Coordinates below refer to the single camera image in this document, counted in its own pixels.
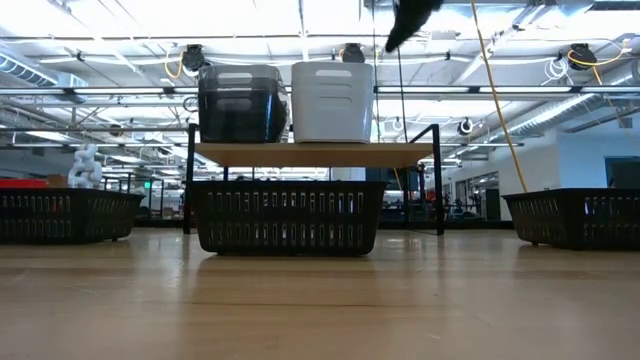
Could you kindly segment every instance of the floor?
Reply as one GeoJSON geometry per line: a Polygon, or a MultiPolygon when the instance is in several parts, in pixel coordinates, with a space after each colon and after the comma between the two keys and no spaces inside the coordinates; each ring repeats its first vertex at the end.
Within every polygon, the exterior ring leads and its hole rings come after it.
{"type": "Polygon", "coordinates": [[[366,258],[197,235],[0,247],[0,359],[637,359],[640,253],[380,232],[366,258]]]}

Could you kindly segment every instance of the shelving unit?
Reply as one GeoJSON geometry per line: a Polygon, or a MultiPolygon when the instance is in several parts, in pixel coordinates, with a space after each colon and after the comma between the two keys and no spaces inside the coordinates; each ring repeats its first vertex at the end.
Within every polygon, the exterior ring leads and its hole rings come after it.
{"type": "MultiPolygon", "coordinates": [[[[433,155],[436,191],[436,233],[444,234],[444,207],[442,199],[442,161],[440,158],[440,129],[430,125],[409,144],[196,144],[197,124],[189,124],[187,182],[185,190],[185,234],[191,232],[191,201],[189,186],[193,181],[195,153],[209,158],[225,168],[229,167],[389,167],[415,166],[420,159],[433,155]],[[416,143],[431,132],[432,143],[416,143]]],[[[404,191],[405,224],[408,224],[408,191],[404,191]]]]}

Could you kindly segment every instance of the wire basket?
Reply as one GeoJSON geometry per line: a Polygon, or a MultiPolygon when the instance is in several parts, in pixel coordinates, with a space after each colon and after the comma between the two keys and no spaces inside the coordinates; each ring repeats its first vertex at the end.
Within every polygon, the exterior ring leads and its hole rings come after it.
{"type": "Polygon", "coordinates": [[[640,190],[559,189],[503,196],[520,239],[562,248],[640,248],[640,190]]]}
{"type": "Polygon", "coordinates": [[[0,242],[85,243],[128,236],[142,195],[0,189],[0,242]]]}
{"type": "Polygon", "coordinates": [[[209,252],[365,255],[384,182],[190,183],[200,245],[209,252]]]}

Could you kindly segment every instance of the wooden shelf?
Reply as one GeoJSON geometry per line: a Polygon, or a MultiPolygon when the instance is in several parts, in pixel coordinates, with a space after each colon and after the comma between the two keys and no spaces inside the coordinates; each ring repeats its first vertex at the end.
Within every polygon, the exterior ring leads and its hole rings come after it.
{"type": "Polygon", "coordinates": [[[220,166],[407,167],[431,155],[431,144],[196,144],[220,166]]]}

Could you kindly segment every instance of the white figure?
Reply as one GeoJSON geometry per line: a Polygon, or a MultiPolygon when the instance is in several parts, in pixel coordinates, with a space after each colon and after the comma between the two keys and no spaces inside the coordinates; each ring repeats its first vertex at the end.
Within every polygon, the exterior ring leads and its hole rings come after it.
{"type": "Polygon", "coordinates": [[[75,163],[69,171],[67,182],[71,188],[92,189],[94,185],[99,185],[102,180],[102,165],[95,161],[98,152],[96,145],[89,145],[81,148],[74,154],[75,163]]]}

